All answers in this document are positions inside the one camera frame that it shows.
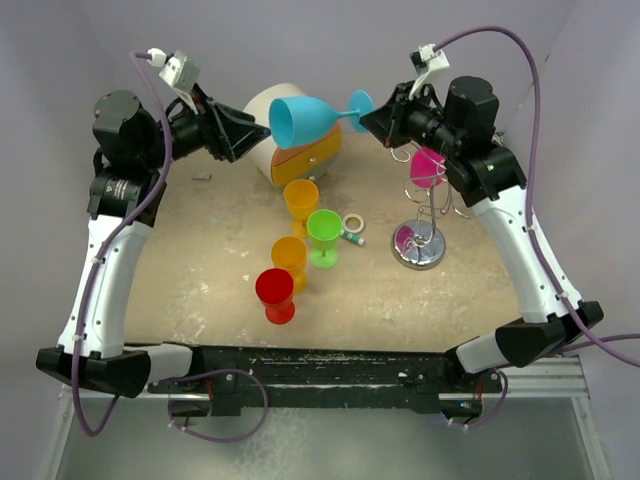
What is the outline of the blue plastic wine glass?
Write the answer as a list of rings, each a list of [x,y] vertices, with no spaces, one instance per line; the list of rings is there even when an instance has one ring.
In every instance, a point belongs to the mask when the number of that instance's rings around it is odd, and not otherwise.
[[[343,118],[350,119],[356,132],[364,132],[360,119],[373,110],[373,99],[362,89],[351,95],[345,111],[337,111],[317,97],[282,97],[270,104],[269,129],[276,145],[288,150],[320,140]]]

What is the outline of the pink plastic wine glass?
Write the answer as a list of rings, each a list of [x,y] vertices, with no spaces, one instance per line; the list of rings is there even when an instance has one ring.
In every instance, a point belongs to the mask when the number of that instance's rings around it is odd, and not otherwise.
[[[410,180],[418,188],[430,189],[442,183],[446,168],[444,158],[428,149],[416,151],[410,162]]]

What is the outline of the red plastic wine glass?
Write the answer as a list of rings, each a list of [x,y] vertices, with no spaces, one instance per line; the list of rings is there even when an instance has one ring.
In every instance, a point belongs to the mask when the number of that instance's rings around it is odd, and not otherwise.
[[[267,269],[256,279],[256,295],[265,309],[267,320],[272,324],[284,325],[293,319],[294,287],[292,276],[279,268]]]

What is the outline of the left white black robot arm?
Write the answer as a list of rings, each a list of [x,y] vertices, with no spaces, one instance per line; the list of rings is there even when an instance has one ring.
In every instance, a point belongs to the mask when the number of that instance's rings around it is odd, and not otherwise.
[[[127,90],[94,106],[98,142],[89,189],[87,252],[67,323],[56,344],[36,356],[39,371],[77,389],[134,398],[150,383],[171,378],[184,392],[202,387],[204,365],[177,344],[128,349],[124,324],[138,259],[149,238],[173,161],[205,149],[234,162],[269,137],[254,116],[194,86],[155,120]]]

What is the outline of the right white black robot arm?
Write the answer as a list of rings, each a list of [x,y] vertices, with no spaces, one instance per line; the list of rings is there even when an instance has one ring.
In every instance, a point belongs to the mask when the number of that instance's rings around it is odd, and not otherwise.
[[[446,383],[467,391],[480,372],[524,367],[576,340],[604,317],[586,301],[560,267],[534,213],[526,207],[527,180],[515,154],[493,139],[499,100],[479,77],[454,79],[444,102],[432,86],[409,96],[397,85],[387,102],[363,115],[360,125],[392,149],[415,142],[441,155],[449,184],[495,242],[515,288],[520,316],[493,333],[452,349]]]

